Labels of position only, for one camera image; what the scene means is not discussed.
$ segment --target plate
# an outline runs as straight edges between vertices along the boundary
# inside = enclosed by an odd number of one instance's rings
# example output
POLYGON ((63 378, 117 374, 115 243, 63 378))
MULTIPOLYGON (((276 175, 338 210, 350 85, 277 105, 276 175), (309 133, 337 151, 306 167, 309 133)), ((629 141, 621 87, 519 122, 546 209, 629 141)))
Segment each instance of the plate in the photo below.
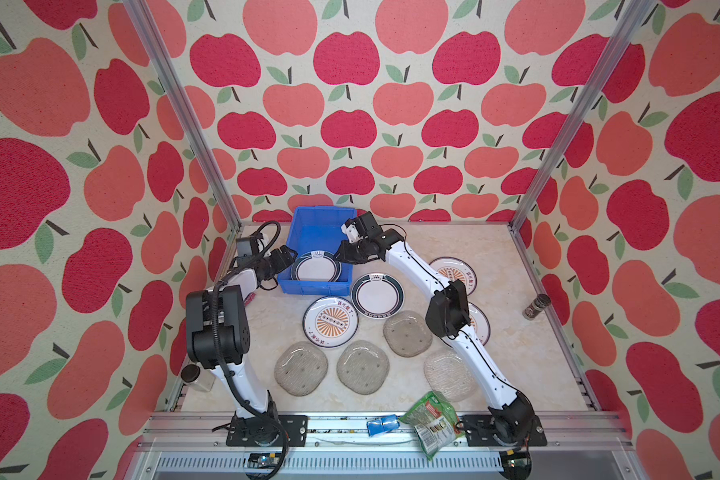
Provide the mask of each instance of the plate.
POLYGON ((488 318, 485 316, 485 313, 483 313, 482 310, 478 308, 477 305, 473 303, 468 303, 469 305, 469 320, 472 323, 472 327, 474 327, 474 330, 478 333, 478 338, 480 341, 485 345, 488 343, 488 339, 490 338, 490 324, 488 323, 488 318))
POLYGON ((291 267, 291 280, 307 282, 335 282, 342 274, 342 264, 333 254, 323 250, 314 250, 299 255, 291 267))
POLYGON ((317 299, 304 312, 304 334, 317 346, 344 345, 357 330, 357 311, 352 302, 340 296, 317 299))
POLYGON ((472 267, 458 258, 452 256, 441 256, 429 263, 442 276, 450 281, 461 280, 467 287, 467 295, 478 288, 478 276, 474 274, 472 267))
POLYGON ((403 287, 387 274, 367 274, 352 285, 352 302, 371 318, 387 318, 403 306, 403 287))

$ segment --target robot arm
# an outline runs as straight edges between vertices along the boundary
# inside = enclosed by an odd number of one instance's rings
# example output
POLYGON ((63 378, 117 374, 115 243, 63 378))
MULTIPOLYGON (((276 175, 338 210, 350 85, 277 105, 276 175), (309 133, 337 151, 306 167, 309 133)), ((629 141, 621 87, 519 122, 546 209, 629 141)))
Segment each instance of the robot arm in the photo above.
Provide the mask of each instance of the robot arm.
POLYGON ((483 348, 469 319, 466 288, 451 282, 417 255, 396 230, 382 231, 370 212, 348 220, 342 227, 344 240, 336 260, 364 264, 389 262, 406 275, 430 299, 427 326, 450 345, 467 364, 488 400, 499 440, 508 445, 528 436, 534 410, 528 398, 515 389, 483 348))

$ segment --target red object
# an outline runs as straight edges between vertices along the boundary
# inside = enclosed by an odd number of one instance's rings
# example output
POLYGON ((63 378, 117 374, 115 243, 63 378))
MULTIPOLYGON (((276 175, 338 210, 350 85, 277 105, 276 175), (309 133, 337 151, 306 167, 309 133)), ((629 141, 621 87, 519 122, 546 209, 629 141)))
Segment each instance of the red object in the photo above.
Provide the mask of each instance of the red object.
POLYGON ((315 73, 330 85, 367 85, 378 74, 378 50, 362 32, 331 33, 315 47, 315 73))

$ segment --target black lid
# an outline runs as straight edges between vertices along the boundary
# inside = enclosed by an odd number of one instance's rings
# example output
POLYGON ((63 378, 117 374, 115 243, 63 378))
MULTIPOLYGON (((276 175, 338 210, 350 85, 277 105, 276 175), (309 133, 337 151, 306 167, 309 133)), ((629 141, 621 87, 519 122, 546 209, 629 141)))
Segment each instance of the black lid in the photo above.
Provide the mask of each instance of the black lid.
POLYGON ((200 367, 191 363, 181 370, 181 379, 184 383, 192 383, 200 376, 200 367))

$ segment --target plate with dark green rim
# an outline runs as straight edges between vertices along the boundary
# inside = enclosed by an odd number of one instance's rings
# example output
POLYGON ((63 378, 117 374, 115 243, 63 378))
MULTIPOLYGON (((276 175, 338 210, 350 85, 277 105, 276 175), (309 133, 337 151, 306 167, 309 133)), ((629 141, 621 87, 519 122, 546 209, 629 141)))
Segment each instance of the plate with dark green rim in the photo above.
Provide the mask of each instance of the plate with dark green rim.
POLYGON ((403 306, 403 287, 393 276, 367 274, 352 285, 352 303, 358 312, 371 318, 387 318, 403 306))

